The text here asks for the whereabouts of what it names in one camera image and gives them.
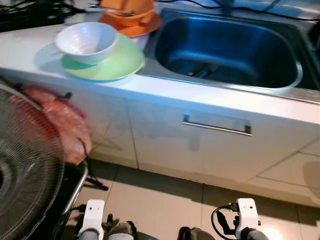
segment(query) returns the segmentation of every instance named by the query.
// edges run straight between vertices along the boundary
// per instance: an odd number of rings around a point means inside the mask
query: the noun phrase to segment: tile floor
[[[270,240],[318,240],[318,208],[100,161],[93,161],[92,168],[109,191],[86,184],[75,205],[85,204],[89,199],[105,200],[104,219],[112,213],[114,219],[133,221],[139,231],[139,240],[176,240],[182,226],[200,227],[220,240],[211,225],[211,212],[239,197],[255,199],[262,223],[260,229]],[[232,226],[235,214],[224,213],[229,216],[229,225]],[[70,216],[63,240],[72,240],[78,216],[76,212]]]

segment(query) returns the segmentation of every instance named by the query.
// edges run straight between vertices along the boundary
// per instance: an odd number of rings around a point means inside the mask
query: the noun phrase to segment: fan
[[[0,239],[27,239],[59,191],[64,153],[41,107],[0,83]]]

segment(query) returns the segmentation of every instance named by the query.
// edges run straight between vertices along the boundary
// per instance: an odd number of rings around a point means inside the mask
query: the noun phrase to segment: metal handle
[[[190,116],[188,114],[184,114],[182,123],[185,125],[199,127],[199,128],[203,128],[203,129],[211,129],[211,130],[233,133],[233,134],[240,134],[240,135],[245,135],[245,136],[250,136],[250,137],[252,136],[251,126],[248,126],[248,125],[244,126],[244,131],[238,131],[238,130],[220,127],[220,126],[211,126],[211,125],[207,125],[207,124],[192,122],[192,121],[189,121],[189,118],[190,118]]]
[[[86,178],[88,176],[89,173],[89,169],[88,169],[88,163],[87,160],[84,160],[83,164],[83,174],[81,176],[81,179],[79,180],[78,184],[76,185],[76,188],[73,190],[72,196],[69,199],[68,204],[65,206],[63,213],[65,214],[66,212],[68,212],[72,206],[75,204],[79,193],[81,191],[82,186],[84,185]]]

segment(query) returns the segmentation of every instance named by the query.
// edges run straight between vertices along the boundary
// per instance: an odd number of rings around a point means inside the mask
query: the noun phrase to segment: kitchen counter
[[[172,7],[174,4],[159,5],[158,11],[167,6]],[[125,98],[188,101],[320,125],[318,104],[137,74],[118,81],[101,83],[69,75],[61,65],[62,54],[54,45],[55,36],[70,24],[96,21],[100,15],[100,13],[78,14],[61,25],[0,33],[0,73],[8,77],[91,89],[97,93]],[[270,16],[264,18],[275,20]],[[145,35],[133,40],[143,49],[148,37],[149,35]]]

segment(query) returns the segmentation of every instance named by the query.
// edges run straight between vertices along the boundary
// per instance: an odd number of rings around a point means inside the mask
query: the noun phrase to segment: drawer handle
[[[244,131],[238,131],[238,130],[220,127],[220,126],[211,126],[211,125],[207,125],[207,124],[196,123],[196,122],[189,121],[189,119],[190,119],[190,116],[188,114],[185,114],[183,117],[182,123],[185,125],[204,128],[204,129],[211,129],[211,130],[216,130],[216,131],[221,131],[221,132],[240,134],[240,135],[245,135],[245,136],[252,136],[251,126],[248,126],[248,125],[244,126]]]

